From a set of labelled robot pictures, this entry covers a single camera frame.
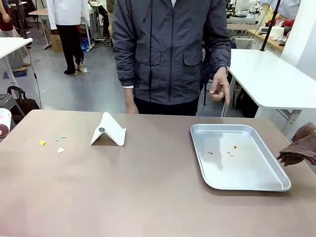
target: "jacket pocket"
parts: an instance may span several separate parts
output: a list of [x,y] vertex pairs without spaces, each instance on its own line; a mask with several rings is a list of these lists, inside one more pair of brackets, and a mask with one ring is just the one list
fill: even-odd
[[183,53],[182,90],[195,95],[199,92],[200,75],[202,71],[202,49],[188,49]]
[[[152,90],[160,87],[161,52],[152,51]],[[150,52],[149,48],[136,49],[135,55],[135,86],[140,90],[149,90]]]

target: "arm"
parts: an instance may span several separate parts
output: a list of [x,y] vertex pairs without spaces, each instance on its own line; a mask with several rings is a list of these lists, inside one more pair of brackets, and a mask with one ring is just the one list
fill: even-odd
[[226,68],[231,64],[231,42],[228,37],[225,1],[211,1],[204,25],[203,41],[206,56],[215,72],[210,97],[217,101],[225,97],[226,104],[229,104],[230,89]]
[[2,14],[3,21],[4,21],[5,23],[8,23],[8,22],[11,20],[11,18],[10,18],[10,16],[5,12],[5,9],[4,9],[4,6],[3,6],[3,3],[2,3],[1,0],[0,0],[0,12],[1,12],[1,14]]
[[137,33],[133,24],[129,0],[117,0],[113,15],[113,53],[117,64],[118,79],[124,88],[126,112],[135,111],[133,85]]
[[89,4],[88,0],[82,0],[81,2],[81,11],[83,13],[84,20],[87,26],[90,27],[90,14],[89,14]]
[[47,9],[48,9],[48,18],[50,23],[50,28],[52,30],[56,30],[56,22],[55,22],[55,11],[54,11],[54,0],[46,0]]

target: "jacket sleeve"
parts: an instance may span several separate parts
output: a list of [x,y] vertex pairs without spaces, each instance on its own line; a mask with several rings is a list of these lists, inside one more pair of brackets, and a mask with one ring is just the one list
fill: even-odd
[[55,22],[55,11],[54,11],[53,0],[46,0],[46,4],[47,4],[50,28],[52,30],[56,30],[57,27],[56,27],[56,22]]
[[113,53],[122,86],[134,85],[137,33],[129,0],[117,0],[113,12]]
[[87,26],[90,27],[89,4],[87,0],[81,0],[81,11]]
[[226,1],[212,0],[203,32],[205,51],[214,72],[231,64],[231,42],[228,37]]

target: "paper scrap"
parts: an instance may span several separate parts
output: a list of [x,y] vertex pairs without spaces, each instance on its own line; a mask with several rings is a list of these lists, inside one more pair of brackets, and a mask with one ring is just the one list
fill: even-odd
[[60,148],[58,148],[57,152],[58,152],[58,153],[63,153],[64,150],[65,150],[64,148],[60,147]]

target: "silver baking tray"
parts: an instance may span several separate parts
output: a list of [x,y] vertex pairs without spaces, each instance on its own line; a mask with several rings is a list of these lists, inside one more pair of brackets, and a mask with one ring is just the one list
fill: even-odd
[[285,192],[291,181],[255,129],[196,124],[191,135],[204,181],[219,190]]

